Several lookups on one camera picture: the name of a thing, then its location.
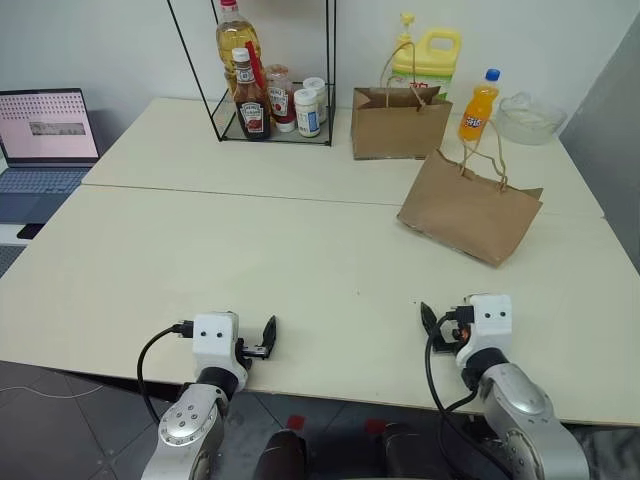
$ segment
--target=laptop screen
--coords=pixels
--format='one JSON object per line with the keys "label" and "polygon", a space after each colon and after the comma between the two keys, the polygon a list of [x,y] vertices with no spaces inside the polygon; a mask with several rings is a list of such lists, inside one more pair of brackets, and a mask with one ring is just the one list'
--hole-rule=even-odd
{"label": "laptop screen", "polygon": [[98,159],[80,89],[0,92],[0,141],[10,165]]}

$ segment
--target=red mark on floor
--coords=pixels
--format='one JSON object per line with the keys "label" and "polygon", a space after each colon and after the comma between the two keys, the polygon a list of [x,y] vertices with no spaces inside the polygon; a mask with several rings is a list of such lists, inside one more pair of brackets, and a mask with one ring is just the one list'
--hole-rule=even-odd
{"label": "red mark on floor", "polygon": [[370,418],[366,421],[364,429],[370,435],[382,435],[384,427],[387,426],[386,420],[380,420],[379,418]]}
{"label": "red mark on floor", "polygon": [[290,430],[302,430],[304,427],[304,417],[300,415],[291,415],[287,420],[287,428]]}

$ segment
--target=laptop keyboard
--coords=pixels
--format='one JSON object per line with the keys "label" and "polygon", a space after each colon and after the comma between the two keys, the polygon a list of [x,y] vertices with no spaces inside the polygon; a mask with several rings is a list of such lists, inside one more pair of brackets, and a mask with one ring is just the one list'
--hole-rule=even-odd
{"label": "laptop keyboard", "polygon": [[10,168],[0,176],[0,193],[72,193],[86,170],[23,170]]}
{"label": "laptop keyboard", "polygon": [[16,245],[0,245],[0,277],[9,270],[9,267],[26,247]]}

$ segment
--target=paper bag handle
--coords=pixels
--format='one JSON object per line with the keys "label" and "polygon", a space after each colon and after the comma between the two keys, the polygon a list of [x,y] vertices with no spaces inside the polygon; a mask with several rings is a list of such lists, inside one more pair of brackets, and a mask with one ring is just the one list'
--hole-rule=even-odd
{"label": "paper bag handle", "polygon": [[[416,83],[416,46],[413,42],[405,42],[402,45],[398,46],[398,48],[396,48],[393,53],[391,54],[391,56],[387,59],[387,63],[384,64],[384,68],[382,69],[382,73],[380,74],[380,86],[382,87],[382,80],[384,79],[384,72],[387,71],[387,68],[389,67],[389,64],[393,61],[393,57],[395,57],[396,53],[398,53],[400,50],[402,50],[404,47],[411,45],[412,47],[412,51],[413,51],[413,83]],[[386,88],[386,108],[389,108],[389,83],[391,83],[391,79],[393,78],[393,76],[389,77],[389,79],[387,80],[387,84],[384,85],[384,88]],[[418,110],[420,110],[422,107],[426,106],[426,102],[420,97],[420,95],[418,95],[418,92],[416,91],[415,87],[413,87],[412,85],[409,85],[409,88],[411,89],[411,91],[413,92],[413,94],[416,96],[416,98],[418,99],[418,103],[420,103],[420,106],[418,107]]]}
{"label": "paper bag handle", "polygon": [[459,163],[459,166],[460,166],[459,171],[460,171],[460,175],[464,175],[464,172],[467,168],[467,160],[469,160],[469,158],[474,153],[481,157],[488,158],[489,160],[491,160],[491,165],[493,165],[493,169],[500,177],[500,182],[498,183],[498,190],[500,192],[503,192],[507,188],[507,182],[509,181],[509,178],[507,177],[507,164],[505,163],[504,158],[502,157],[502,140],[500,138],[500,133],[498,132],[498,129],[496,128],[492,120],[489,120],[489,123],[491,124],[491,127],[495,130],[496,136],[498,139],[498,160],[500,161],[500,166],[502,167],[502,169],[498,168],[498,165],[496,164],[496,159],[494,157],[490,155],[485,155],[484,153],[480,153],[478,151],[478,144],[480,143],[480,139],[482,138],[480,137],[478,140],[476,140],[476,143],[474,146],[471,146],[467,144],[464,140],[460,139],[460,141],[462,142],[462,145],[464,146],[464,159],[462,160],[461,163]]}

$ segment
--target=blue bottle cap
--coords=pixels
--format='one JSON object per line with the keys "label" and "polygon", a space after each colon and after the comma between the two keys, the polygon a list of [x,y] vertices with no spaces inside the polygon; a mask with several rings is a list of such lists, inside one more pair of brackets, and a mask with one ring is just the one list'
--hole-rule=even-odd
{"label": "blue bottle cap", "polygon": [[487,70],[487,74],[484,76],[484,78],[486,80],[489,80],[490,82],[496,82],[500,78],[500,70],[498,70],[497,68],[490,68],[489,70]]}

